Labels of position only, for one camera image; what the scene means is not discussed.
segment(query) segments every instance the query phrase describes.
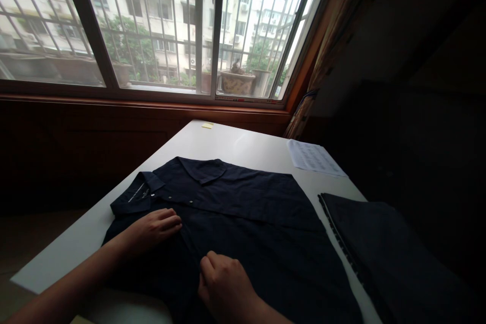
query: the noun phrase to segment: white table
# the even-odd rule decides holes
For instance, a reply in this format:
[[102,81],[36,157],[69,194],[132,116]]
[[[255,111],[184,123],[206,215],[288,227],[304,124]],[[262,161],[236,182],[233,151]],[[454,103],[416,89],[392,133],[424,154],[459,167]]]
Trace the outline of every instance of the white table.
[[[110,204],[131,184],[139,171],[153,171],[176,156],[192,159],[216,159],[255,170],[290,173],[314,205],[328,236],[343,262],[351,289],[358,301],[365,323],[380,319],[344,257],[318,200],[322,192],[366,201],[347,177],[334,177],[295,168],[287,149],[287,139],[243,129],[214,124],[202,128],[203,121],[193,120],[127,176],[79,220],[57,237],[47,248],[23,267],[12,281],[40,294],[67,274],[100,246],[114,216]],[[81,315],[99,324],[122,322],[170,323],[167,308],[157,299],[103,289],[82,309]]]

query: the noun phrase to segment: finger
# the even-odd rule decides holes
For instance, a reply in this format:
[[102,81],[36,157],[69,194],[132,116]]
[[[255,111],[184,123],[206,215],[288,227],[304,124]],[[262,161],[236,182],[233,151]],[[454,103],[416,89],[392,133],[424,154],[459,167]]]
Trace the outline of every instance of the finger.
[[214,275],[214,267],[207,256],[201,259],[201,272],[205,282],[208,282],[209,278]]
[[199,274],[199,288],[197,289],[197,294],[201,298],[202,302],[207,306],[209,304],[209,290],[204,281],[203,274]]
[[161,209],[161,210],[157,210],[157,211],[160,212],[157,215],[157,218],[159,220],[168,218],[168,217],[173,216],[173,215],[177,215],[176,212],[174,211],[174,209]]
[[214,253],[214,251],[209,251],[206,256],[209,258],[214,268],[218,267],[220,259],[218,258],[218,255]]
[[180,223],[181,223],[181,217],[178,215],[172,215],[169,216],[168,218],[160,220],[158,226],[161,230],[167,230]]
[[182,224],[177,224],[176,226],[173,226],[172,228],[163,230],[161,233],[163,233],[165,238],[169,238],[171,235],[174,235],[177,233],[179,230],[182,229]]

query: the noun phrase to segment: window glass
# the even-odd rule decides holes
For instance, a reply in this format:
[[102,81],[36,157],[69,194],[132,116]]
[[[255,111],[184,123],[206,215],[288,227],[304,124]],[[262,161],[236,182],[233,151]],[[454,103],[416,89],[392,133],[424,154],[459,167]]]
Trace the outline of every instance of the window glass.
[[214,5],[198,1],[91,0],[120,87],[209,94]]
[[272,90],[280,84],[277,71],[286,62],[282,56],[291,45],[290,29],[300,2],[223,0],[222,28],[226,32],[221,33],[220,47],[224,52],[219,52],[221,80],[217,96],[221,95],[222,99],[226,95],[273,98]]
[[0,8],[0,78],[105,87],[72,0],[0,0]]

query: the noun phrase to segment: dark fabric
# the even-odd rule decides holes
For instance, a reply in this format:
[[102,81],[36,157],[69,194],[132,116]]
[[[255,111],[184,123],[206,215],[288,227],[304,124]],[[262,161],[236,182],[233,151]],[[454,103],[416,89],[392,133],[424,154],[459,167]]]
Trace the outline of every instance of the dark fabric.
[[108,284],[162,299],[175,323],[214,322],[197,296],[210,250],[239,259],[257,294],[294,322],[362,322],[342,262],[292,175],[177,157],[138,174],[111,207],[103,244],[154,210],[182,218],[179,233]]
[[330,194],[319,200],[383,322],[477,319],[474,292],[425,249],[396,209]]

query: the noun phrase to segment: dark navy shirt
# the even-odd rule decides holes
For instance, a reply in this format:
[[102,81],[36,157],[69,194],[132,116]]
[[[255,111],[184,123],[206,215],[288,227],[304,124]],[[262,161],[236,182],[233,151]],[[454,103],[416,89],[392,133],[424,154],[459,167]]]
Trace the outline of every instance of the dark navy shirt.
[[175,323],[214,322],[197,296],[210,250],[239,259],[256,293],[294,322],[362,322],[342,262],[292,175],[177,157],[140,172],[111,208],[103,244],[151,211],[181,217],[179,233],[108,284],[162,299]]

